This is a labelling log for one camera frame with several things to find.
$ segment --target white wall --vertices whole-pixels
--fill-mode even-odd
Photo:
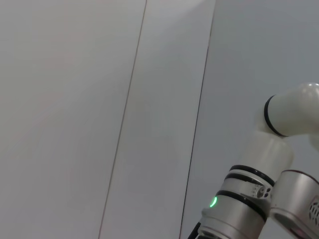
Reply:
[[[215,1],[148,0],[101,239],[178,239]]]
[[[220,0],[216,3],[181,239],[188,237],[235,164],[253,114],[272,95],[319,81],[319,2]],[[288,139],[294,169],[319,178],[306,136]],[[268,220],[262,239],[291,238]]]
[[[0,238],[98,238],[144,9],[1,1]]]

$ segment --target robotic arm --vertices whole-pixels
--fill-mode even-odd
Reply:
[[[319,84],[270,97],[255,122],[244,154],[189,239],[257,239],[268,217],[295,238],[319,239],[319,183],[289,170],[294,154],[284,140],[319,133]]]

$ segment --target metal cylinder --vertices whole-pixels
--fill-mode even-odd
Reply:
[[[212,239],[257,239],[265,221],[252,208],[228,196],[202,211],[199,235]]]

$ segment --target black band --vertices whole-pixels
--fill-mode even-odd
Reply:
[[[256,213],[258,213],[262,217],[264,222],[266,222],[266,220],[267,220],[266,213],[259,206],[257,206],[255,203],[253,203],[252,201],[250,201],[249,199],[245,198],[242,195],[239,195],[237,193],[233,193],[230,191],[221,190],[221,191],[217,192],[216,196],[227,196],[227,197],[236,199],[236,200],[242,202],[243,204],[246,204],[248,207],[250,207]]]
[[[270,122],[270,119],[269,119],[269,116],[268,116],[268,105],[269,105],[269,102],[270,102],[270,100],[271,100],[272,97],[274,97],[274,96],[271,96],[271,97],[267,100],[267,102],[265,103],[265,107],[264,107],[264,117],[265,117],[265,121],[266,121],[268,127],[269,127],[276,135],[279,135],[279,136],[281,136],[281,137],[288,137],[288,136],[285,136],[285,135],[279,133],[279,132],[273,127],[273,125],[272,125],[271,122]]]
[[[244,166],[244,165],[234,165],[234,166],[232,166],[230,168],[230,171],[234,170],[234,169],[243,170],[243,171],[247,171],[247,172],[253,173],[253,174],[257,175],[258,177],[264,179],[272,187],[275,185],[275,182],[270,177],[268,177],[266,174],[254,169],[254,168],[251,168],[251,167],[248,167],[248,166]]]
[[[225,180],[227,178],[235,178],[235,179],[239,179],[241,181],[245,181],[245,182],[250,182],[250,183],[254,183],[254,184],[257,184],[257,185],[260,185],[260,186],[263,186],[260,182],[258,182],[257,180],[251,178],[251,177],[248,177],[246,175],[242,175],[242,174],[239,174],[239,173],[229,173]]]

